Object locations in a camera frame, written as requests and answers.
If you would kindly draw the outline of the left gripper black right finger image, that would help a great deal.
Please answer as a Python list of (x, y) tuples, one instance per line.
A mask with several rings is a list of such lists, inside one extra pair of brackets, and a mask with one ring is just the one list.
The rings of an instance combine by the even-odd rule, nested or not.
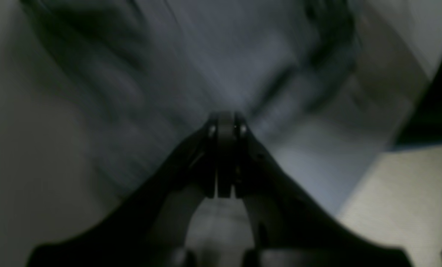
[(243, 200), (254, 248), (244, 267), (410, 267), (405, 252), (369, 242), (321, 208), (277, 164), (240, 113), (233, 122), (235, 196)]

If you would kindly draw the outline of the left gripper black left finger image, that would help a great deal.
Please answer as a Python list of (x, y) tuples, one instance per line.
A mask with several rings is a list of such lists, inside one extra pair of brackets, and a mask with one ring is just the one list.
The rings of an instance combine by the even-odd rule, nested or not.
[(215, 195), (216, 148), (224, 113), (183, 140), (155, 174), (85, 233), (41, 245), (28, 267), (195, 267), (184, 246), (192, 215)]

